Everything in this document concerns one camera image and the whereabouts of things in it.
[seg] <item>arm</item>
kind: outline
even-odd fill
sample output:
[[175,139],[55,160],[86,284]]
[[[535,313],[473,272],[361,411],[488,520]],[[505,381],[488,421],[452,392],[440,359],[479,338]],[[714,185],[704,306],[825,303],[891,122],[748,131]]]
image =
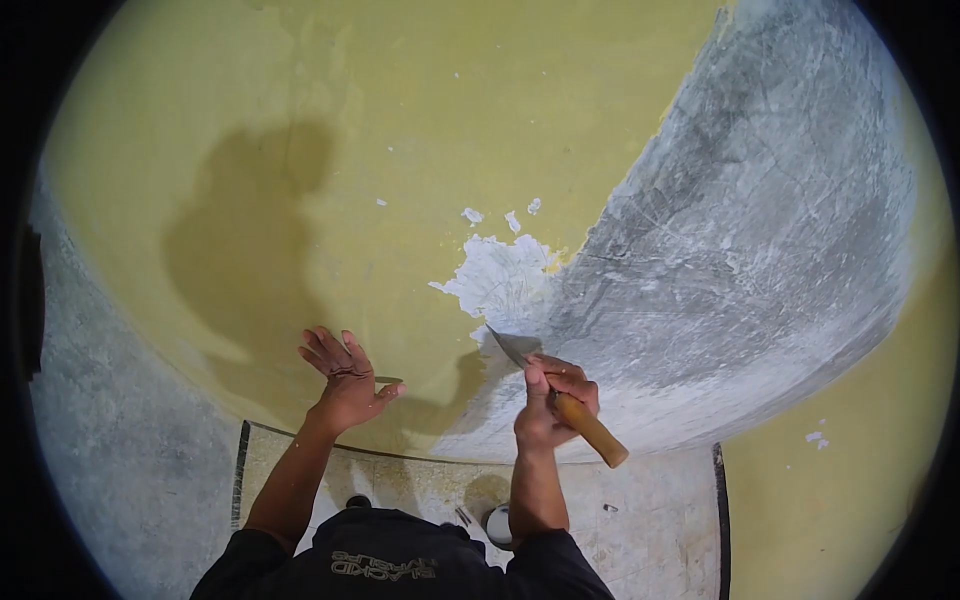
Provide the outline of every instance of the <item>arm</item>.
[[612,600],[567,530],[554,448],[577,436],[554,407],[554,393],[566,392],[598,410],[597,386],[580,367],[549,356],[527,356],[527,405],[516,416],[516,464],[510,488],[510,531],[514,558],[508,585],[521,597]]
[[406,390],[403,384],[394,384],[375,394],[366,353],[349,331],[343,332],[343,339],[346,348],[325,327],[303,331],[309,349],[299,348],[300,356],[326,376],[326,389],[307,411],[303,427],[267,478],[244,526],[270,534],[288,555],[306,531],[337,437],[382,413]]
[[516,463],[510,487],[510,531],[517,540],[558,529],[569,530],[564,493],[554,448],[577,436],[562,423],[551,402],[553,390],[584,402],[594,415],[597,386],[579,367],[549,356],[530,354],[523,375],[527,405],[516,417]]

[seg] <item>man's left hand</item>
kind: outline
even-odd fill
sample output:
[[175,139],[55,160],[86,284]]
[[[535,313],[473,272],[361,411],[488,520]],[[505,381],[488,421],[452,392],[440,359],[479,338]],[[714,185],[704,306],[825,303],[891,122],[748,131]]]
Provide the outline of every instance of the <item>man's left hand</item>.
[[352,333],[343,331],[342,336],[346,348],[326,327],[304,330],[303,341],[309,349],[297,348],[303,360],[326,377],[326,389],[309,416],[316,418],[333,437],[373,419],[388,402],[407,390],[402,383],[395,383],[376,393],[367,354]]

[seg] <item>man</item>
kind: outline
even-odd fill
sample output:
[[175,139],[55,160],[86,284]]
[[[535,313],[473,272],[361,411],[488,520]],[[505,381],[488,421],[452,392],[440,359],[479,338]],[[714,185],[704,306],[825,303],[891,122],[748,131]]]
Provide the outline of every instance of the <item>man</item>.
[[527,356],[527,405],[514,424],[514,557],[506,573],[487,565],[483,544],[464,528],[369,503],[332,516],[317,528],[313,548],[293,557],[337,436],[406,391],[394,384],[375,393],[364,350],[349,331],[342,336],[341,345],[324,327],[303,332],[309,349],[299,348],[300,356],[326,376],[326,389],[253,502],[247,524],[197,584],[195,600],[612,598],[567,533],[554,448],[577,434],[549,405],[552,386],[596,414],[597,386],[579,367],[538,354]]

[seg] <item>knife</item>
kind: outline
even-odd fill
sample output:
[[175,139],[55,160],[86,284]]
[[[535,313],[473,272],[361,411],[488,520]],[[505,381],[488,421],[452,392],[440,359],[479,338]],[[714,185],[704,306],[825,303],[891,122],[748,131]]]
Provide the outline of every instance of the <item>knife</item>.
[[[487,329],[490,330],[494,340],[500,345],[507,358],[514,361],[521,369],[526,369],[528,363],[523,354],[500,337],[500,334],[494,331],[490,324],[487,324]],[[617,468],[623,461],[627,460],[630,451],[613,436],[610,430],[590,412],[583,402],[570,394],[557,392],[553,389],[553,386],[550,387],[550,395],[563,421],[576,429],[584,437],[584,440],[587,440],[587,443],[593,446],[593,449],[603,458],[608,467]]]

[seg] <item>shoe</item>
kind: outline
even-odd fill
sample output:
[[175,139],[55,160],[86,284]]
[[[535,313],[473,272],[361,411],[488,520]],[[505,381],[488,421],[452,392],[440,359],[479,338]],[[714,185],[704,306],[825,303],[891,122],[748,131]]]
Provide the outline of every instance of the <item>shoe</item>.
[[358,493],[355,496],[352,496],[350,500],[347,501],[347,508],[359,508],[359,509],[369,509],[373,508],[370,499],[367,498],[364,494]]

